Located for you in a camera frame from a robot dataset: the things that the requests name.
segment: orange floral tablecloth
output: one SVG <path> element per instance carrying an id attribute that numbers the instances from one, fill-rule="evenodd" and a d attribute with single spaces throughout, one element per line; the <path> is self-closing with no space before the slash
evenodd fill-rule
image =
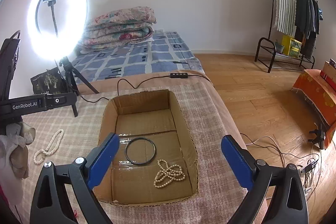
<path id="1" fill-rule="evenodd" d="M 301 90 L 329 125 L 324 142 L 327 148 L 336 129 L 336 91 L 320 76 L 320 72 L 317 69 L 304 70 L 294 83 L 293 89 Z"/>

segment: blue plaid bedsheet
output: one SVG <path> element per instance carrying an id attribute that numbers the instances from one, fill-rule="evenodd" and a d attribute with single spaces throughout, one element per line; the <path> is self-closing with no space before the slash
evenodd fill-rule
<path id="1" fill-rule="evenodd" d="M 155 32 L 153 39 L 152 42 L 81 54 L 72 65 L 89 82 L 177 69 L 204 73 L 200 61 L 177 32 Z"/>

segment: black rubber ring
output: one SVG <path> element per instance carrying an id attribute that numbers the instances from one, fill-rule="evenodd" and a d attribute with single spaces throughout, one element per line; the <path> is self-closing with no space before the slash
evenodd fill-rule
<path id="1" fill-rule="evenodd" d="M 136 141 L 136 140 L 146 140 L 146 141 L 149 141 L 149 142 L 154 146 L 154 153 L 153 153 L 153 156 L 152 156 L 148 161 L 145 161 L 145 162 L 134 162 L 134 161 L 130 160 L 130 158 L 127 156 L 127 149 L 128 149 L 128 146 L 129 146 L 132 142 L 134 142 L 134 141 Z M 147 139 L 147 138 L 145 138 L 145 137 L 137 137 L 137 138 L 132 139 L 132 140 L 126 145 L 126 148 L 125 148 L 125 156 L 126 156 L 127 160 L 128 160 L 130 163 L 135 164 L 135 165 L 145 165 L 145 164 L 147 164 L 147 163 L 150 163 L 150 162 L 152 161 L 152 159 L 154 159 L 155 154 L 156 154 L 156 147 L 155 147 L 155 144 L 153 143 L 152 140 Z"/>

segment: hanging clothes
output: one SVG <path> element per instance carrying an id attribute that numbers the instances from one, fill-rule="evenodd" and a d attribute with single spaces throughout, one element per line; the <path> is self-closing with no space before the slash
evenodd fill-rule
<path id="1" fill-rule="evenodd" d="M 296 15 L 296 0 L 274 0 L 274 3 L 273 27 L 286 35 L 292 35 Z"/>
<path id="2" fill-rule="evenodd" d="M 311 59 L 316 35 L 320 33 L 320 12 L 316 0 L 296 0 L 295 39 L 302 43 L 300 53 Z"/>
<path id="3" fill-rule="evenodd" d="M 300 29 L 300 31 L 304 34 L 305 37 L 309 36 L 309 33 L 310 33 L 310 2 L 309 0 L 296 0 L 295 26 L 297 26 Z"/>

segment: baseboard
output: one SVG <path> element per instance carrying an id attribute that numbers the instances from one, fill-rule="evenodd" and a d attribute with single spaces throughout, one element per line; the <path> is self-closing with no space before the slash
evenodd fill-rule
<path id="1" fill-rule="evenodd" d="M 191 50 L 194 54 L 237 54 L 237 55 L 255 55 L 255 52 L 237 52 L 222 50 Z"/>

